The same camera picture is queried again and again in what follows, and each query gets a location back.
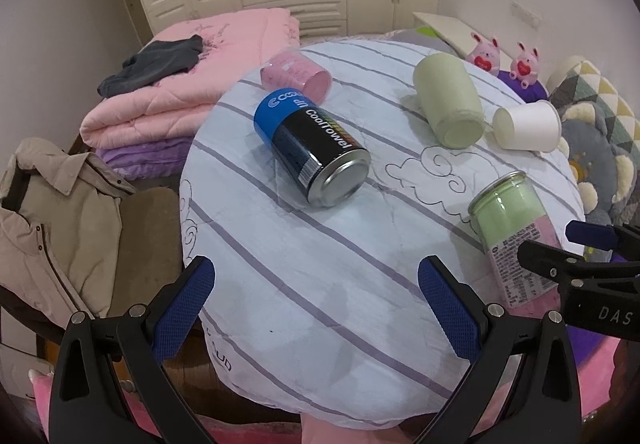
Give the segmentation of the green and pink canister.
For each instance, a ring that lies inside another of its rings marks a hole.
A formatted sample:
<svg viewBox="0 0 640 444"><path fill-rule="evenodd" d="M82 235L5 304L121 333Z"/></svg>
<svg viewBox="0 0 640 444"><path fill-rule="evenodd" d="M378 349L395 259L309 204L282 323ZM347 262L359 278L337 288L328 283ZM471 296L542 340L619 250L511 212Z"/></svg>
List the green and pink canister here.
<svg viewBox="0 0 640 444"><path fill-rule="evenodd" d="M518 263L518 247L527 240L557 248L551 219L529 178L512 172L498 178L470 203L472 228L480 236L509 313L540 318L560 307L556 283Z"/></svg>

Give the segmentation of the pink translucent cup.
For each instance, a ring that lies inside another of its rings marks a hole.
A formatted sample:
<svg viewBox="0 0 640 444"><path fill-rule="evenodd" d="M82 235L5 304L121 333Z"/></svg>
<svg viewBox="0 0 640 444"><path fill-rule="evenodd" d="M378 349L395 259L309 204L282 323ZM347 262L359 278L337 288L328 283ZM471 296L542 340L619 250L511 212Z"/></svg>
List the pink translucent cup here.
<svg viewBox="0 0 640 444"><path fill-rule="evenodd" d="M297 49L285 49L260 69L260 83L267 90L294 88L315 104L329 95L332 76Z"/></svg>

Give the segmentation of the grey koala plush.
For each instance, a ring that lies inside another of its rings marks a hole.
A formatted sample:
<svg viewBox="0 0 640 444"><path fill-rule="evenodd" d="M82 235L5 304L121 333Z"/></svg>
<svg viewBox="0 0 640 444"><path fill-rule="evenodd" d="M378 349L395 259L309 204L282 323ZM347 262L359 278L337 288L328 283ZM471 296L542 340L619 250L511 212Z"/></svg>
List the grey koala plush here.
<svg viewBox="0 0 640 444"><path fill-rule="evenodd" d="M586 220L601 225L628 223L624 210L636 185L637 165L608 138L602 108L581 101L562 108L559 115L559 149L570 164Z"/></svg>

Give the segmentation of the beige jacket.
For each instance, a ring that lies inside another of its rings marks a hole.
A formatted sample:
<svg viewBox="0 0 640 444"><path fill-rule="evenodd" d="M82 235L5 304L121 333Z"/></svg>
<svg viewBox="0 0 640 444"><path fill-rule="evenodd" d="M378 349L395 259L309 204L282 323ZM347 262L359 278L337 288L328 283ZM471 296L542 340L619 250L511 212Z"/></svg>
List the beige jacket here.
<svg viewBox="0 0 640 444"><path fill-rule="evenodd" d="M1 178L1 285L55 325L111 308L122 201L136 191L92 152L21 141Z"/></svg>

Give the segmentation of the triangle pattern quilted pillow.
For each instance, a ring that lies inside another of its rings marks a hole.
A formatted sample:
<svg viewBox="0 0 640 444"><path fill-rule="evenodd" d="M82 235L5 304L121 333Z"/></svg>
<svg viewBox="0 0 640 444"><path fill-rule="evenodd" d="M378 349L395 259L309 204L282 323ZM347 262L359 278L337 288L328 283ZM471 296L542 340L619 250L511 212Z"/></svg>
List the triangle pattern quilted pillow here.
<svg viewBox="0 0 640 444"><path fill-rule="evenodd" d="M550 101L559 109L583 101L596 104L604 114L606 139L639 164L639 121L628 102L591 61L582 56L566 58L549 76L546 87Z"/></svg>

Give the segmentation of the purple cushion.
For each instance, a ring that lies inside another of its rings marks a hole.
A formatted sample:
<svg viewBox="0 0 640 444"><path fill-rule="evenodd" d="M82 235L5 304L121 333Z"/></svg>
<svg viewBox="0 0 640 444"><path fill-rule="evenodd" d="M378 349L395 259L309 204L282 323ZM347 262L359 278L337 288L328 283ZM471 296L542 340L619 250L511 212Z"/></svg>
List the purple cushion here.
<svg viewBox="0 0 640 444"><path fill-rule="evenodd" d="M504 70L499 71L498 79L509 86L526 104L549 99L548 90L542 85L541 81L536 81L533 85L523 88L520 81L510 78L510 72Z"/></svg>

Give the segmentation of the right pink bunny plush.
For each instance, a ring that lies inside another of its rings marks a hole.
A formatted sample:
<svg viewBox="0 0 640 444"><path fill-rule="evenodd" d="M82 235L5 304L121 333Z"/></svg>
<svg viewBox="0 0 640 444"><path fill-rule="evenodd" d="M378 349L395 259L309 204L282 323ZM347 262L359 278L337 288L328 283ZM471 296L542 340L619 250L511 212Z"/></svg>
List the right pink bunny plush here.
<svg viewBox="0 0 640 444"><path fill-rule="evenodd" d="M518 42L520 53L512 60L510 79L518 81L522 89L533 86L539 75L539 52L536 47L528 48L523 42Z"/></svg>

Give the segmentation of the pink bunny plush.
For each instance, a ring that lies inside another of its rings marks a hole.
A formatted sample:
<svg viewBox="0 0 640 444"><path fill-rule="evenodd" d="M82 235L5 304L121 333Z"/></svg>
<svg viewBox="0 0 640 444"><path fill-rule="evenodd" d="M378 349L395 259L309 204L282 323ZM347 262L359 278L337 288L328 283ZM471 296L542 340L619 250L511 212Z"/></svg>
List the pink bunny plush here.
<svg viewBox="0 0 640 444"><path fill-rule="evenodd" d="M520 53L512 60L510 79L518 81L522 89L533 86L539 75L539 52L536 47L528 48L523 42L518 42Z"/></svg>
<svg viewBox="0 0 640 444"><path fill-rule="evenodd" d="M475 31L471 32L472 39L475 40L476 45L465 57L465 61L474 64L477 68L480 68L493 76L497 76L501 68L501 49L498 40L493 37L490 40L486 40Z"/></svg>

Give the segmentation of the folded purple blanket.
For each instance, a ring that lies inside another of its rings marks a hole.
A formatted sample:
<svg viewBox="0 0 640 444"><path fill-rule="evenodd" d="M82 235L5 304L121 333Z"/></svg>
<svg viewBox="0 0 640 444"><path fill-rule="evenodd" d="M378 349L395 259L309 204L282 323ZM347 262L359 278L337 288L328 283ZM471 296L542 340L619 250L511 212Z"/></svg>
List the folded purple blanket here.
<svg viewBox="0 0 640 444"><path fill-rule="evenodd" d="M112 149L96 149L96 155L129 182L180 174L192 145L192 137L176 137Z"/></svg>

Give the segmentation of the left pink bunny plush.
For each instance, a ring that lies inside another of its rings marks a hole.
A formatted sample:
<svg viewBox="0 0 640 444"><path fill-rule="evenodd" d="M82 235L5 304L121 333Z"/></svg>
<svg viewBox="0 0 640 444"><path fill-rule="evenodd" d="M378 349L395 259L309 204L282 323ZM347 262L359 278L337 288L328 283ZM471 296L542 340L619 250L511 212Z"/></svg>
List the left pink bunny plush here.
<svg viewBox="0 0 640 444"><path fill-rule="evenodd" d="M476 45L465 57L465 61L474 64L477 68L480 68L493 76L497 76L501 68L501 49L498 40L493 37L490 40L486 40L475 31L471 32L472 39L475 40Z"/></svg>

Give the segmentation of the white bedside table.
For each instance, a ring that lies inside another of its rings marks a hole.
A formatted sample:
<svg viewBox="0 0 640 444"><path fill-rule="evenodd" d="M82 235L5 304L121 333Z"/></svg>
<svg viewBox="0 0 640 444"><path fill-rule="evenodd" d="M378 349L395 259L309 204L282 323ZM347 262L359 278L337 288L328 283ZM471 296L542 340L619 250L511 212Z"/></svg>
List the white bedside table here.
<svg viewBox="0 0 640 444"><path fill-rule="evenodd" d="M490 41L489 36L476 32L468 24L457 18L419 11L415 11L412 15L414 25L417 28L419 26L428 26L438 37L444 40L451 48L454 48L462 58L469 55L477 45L477 41L472 37L473 33L486 40L486 42Z"/></svg>

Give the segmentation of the blue black CoolTowel can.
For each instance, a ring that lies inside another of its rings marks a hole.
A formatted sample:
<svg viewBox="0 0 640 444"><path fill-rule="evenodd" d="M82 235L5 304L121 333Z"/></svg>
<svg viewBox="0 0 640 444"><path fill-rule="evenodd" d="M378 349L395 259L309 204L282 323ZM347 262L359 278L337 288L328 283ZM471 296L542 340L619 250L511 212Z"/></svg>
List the blue black CoolTowel can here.
<svg viewBox="0 0 640 444"><path fill-rule="evenodd" d="M335 207L368 177L370 152L294 88L270 92L258 104L253 122L313 207Z"/></svg>

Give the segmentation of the dark grey garment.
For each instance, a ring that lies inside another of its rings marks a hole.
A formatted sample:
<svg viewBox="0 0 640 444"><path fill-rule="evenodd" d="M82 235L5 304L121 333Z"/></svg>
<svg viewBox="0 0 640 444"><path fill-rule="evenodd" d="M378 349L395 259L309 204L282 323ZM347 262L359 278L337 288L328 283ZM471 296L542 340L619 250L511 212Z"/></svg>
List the dark grey garment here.
<svg viewBox="0 0 640 444"><path fill-rule="evenodd" d="M103 80L96 90L102 98L111 98L189 72L198 64L203 48L198 34L184 40L154 40L126 59L122 69Z"/></svg>

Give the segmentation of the folded pink quilt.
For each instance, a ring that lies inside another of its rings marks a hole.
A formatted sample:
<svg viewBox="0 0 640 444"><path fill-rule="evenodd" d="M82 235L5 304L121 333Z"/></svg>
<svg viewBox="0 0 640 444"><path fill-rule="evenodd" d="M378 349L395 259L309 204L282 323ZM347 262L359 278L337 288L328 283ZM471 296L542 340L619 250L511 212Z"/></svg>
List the folded pink quilt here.
<svg viewBox="0 0 640 444"><path fill-rule="evenodd" d="M299 21L286 8L244 9L178 22L155 38L194 34L203 40L194 68L102 100L80 124L86 145L114 149L195 135L231 86L282 50L299 46Z"/></svg>

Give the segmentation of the white wall switch plate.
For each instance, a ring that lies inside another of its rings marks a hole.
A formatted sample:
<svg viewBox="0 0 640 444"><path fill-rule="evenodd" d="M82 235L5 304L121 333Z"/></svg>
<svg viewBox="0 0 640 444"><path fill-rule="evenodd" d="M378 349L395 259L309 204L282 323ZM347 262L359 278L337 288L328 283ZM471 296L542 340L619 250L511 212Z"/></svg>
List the white wall switch plate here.
<svg viewBox="0 0 640 444"><path fill-rule="evenodd" d="M510 11L514 18L517 18L522 23L526 24L533 30L538 30L542 23L542 18L536 12L529 10L521 5L519 2L512 0L510 5Z"/></svg>

